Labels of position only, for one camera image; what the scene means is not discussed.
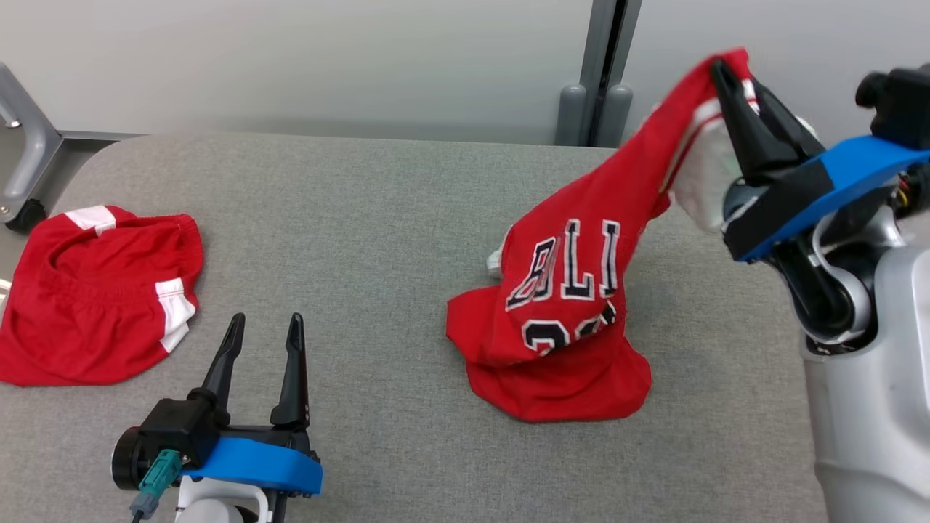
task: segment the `printed number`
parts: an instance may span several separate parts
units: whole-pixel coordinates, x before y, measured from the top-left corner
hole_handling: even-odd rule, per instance
[[[524,324],[524,343],[531,351],[546,355],[568,345],[568,331],[558,320],[530,320]]]
[[[575,341],[590,336],[600,330],[601,326],[613,325],[617,321],[617,309],[614,304],[607,306],[596,317],[586,319],[575,329]],[[561,349],[571,341],[568,330],[559,320],[530,320],[523,327],[524,344],[539,355],[546,355],[554,349]]]

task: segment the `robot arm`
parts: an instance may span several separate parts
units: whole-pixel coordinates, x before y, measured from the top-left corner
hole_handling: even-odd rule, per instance
[[[184,400],[162,399],[139,427],[126,430],[113,450],[113,481],[142,494],[130,512],[149,519],[164,487],[146,488],[164,451],[180,456],[177,523],[281,523],[287,498],[319,494],[323,468],[310,447],[307,356],[303,318],[291,317],[281,397],[270,426],[230,425],[226,410],[233,363],[242,351],[246,316],[232,318],[202,386]],[[225,499],[255,500],[258,513]]]
[[[724,242],[790,290],[830,520],[927,521],[930,249],[897,219],[930,207],[930,71],[869,75],[872,134],[829,150],[764,86],[757,114],[725,64],[712,73],[743,172]]]

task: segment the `gray fabric surface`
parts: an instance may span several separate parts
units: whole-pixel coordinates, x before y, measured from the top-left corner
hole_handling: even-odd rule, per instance
[[[245,312],[234,422],[277,401],[291,313],[310,347],[324,494],[287,521],[825,520],[798,335],[763,266],[673,208],[625,277],[628,336],[654,372],[626,420],[525,424],[474,396],[445,301],[489,284],[510,223],[607,150],[261,135],[115,144],[57,211],[114,204],[200,224],[201,309],[165,362],[112,387],[0,386],[0,521],[128,521],[116,438],[198,385]],[[155,520],[168,521],[177,493]]]

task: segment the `clothing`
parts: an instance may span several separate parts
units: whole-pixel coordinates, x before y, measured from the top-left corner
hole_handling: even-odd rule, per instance
[[[511,227],[488,258],[500,285],[449,301],[446,335],[478,396],[529,422],[622,418],[643,405],[652,376],[624,336],[622,276],[649,220],[669,207],[676,175],[727,140],[718,127],[703,135],[720,121],[718,59],[751,89],[744,49],[701,62],[603,165]]]
[[[204,252],[190,216],[113,206],[66,212],[29,236],[0,325],[0,381],[103,385],[171,354],[197,308]]]

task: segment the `jersey lettering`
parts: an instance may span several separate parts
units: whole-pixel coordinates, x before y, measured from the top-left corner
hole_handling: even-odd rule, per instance
[[[601,256],[601,298],[610,298],[617,292],[617,241],[620,224],[604,220],[604,254]]]
[[[578,281],[578,237],[581,235],[581,221],[572,218],[565,226],[565,281],[562,284],[562,297],[566,300],[594,299],[594,275],[584,273]]]
[[[568,345],[568,331],[558,320],[530,320],[524,324],[524,344],[539,355]]]
[[[521,305],[526,305],[530,300],[546,300],[552,295],[552,278],[548,275],[548,272],[551,270],[547,271],[546,269],[551,269],[551,265],[548,261],[549,258],[551,258],[554,248],[554,237],[547,238],[536,244],[533,261],[529,264],[529,274],[526,275],[523,283],[517,286],[507,298],[507,303],[504,306],[505,311],[510,311]]]
[[[607,306],[599,315],[578,324],[578,328],[575,329],[575,339],[580,340],[585,336],[591,336],[600,330],[602,325],[613,325],[615,321],[617,321],[617,309],[614,308],[613,303],[607,302]]]

